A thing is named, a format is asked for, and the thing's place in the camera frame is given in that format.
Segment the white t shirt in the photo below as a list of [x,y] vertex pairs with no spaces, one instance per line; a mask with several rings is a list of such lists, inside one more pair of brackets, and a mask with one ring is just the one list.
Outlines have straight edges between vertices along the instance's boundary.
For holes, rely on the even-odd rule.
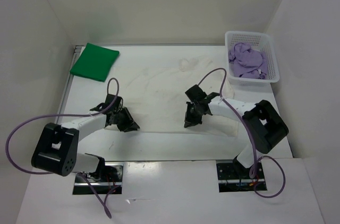
[[222,88],[224,97],[234,97],[230,84],[222,82],[224,73],[214,70],[217,66],[199,56],[180,59],[176,67],[115,67],[112,76],[119,81],[123,105],[142,132],[237,136],[238,122],[225,117],[206,115],[202,124],[184,127],[189,100],[185,92],[193,85],[199,84],[207,94]]

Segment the green t shirt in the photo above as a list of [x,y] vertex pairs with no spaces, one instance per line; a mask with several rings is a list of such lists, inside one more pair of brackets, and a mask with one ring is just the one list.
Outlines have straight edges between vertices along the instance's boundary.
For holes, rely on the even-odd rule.
[[70,74],[98,82],[105,82],[120,52],[87,43]]

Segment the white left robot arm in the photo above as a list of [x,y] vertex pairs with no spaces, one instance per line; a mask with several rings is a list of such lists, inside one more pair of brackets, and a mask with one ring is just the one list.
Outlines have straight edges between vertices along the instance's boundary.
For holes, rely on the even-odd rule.
[[68,176],[70,173],[86,173],[98,182],[105,178],[105,159],[90,153],[79,153],[81,140],[115,125],[121,132],[140,129],[126,107],[105,114],[90,112],[86,117],[63,124],[48,123],[43,128],[31,158],[33,167],[48,173]]

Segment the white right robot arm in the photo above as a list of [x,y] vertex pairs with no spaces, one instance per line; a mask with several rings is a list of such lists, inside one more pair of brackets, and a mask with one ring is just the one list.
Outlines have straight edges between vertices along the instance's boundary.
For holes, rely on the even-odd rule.
[[226,117],[244,126],[250,144],[235,157],[233,172],[239,178],[246,177],[255,161],[268,154],[289,133],[287,125],[267,100],[251,103],[216,96],[211,100],[188,102],[184,127],[201,124],[204,115]]

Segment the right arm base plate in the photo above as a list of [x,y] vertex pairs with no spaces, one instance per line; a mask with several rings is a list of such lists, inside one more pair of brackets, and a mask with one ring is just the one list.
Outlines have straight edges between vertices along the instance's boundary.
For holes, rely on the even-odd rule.
[[262,164],[258,164],[257,175],[254,179],[249,176],[240,178],[233,167],[231,160],[217,161],[217,178],[219,192],[248,192],[253,191],[257,186],[258,191],[266,191],[266,181]]

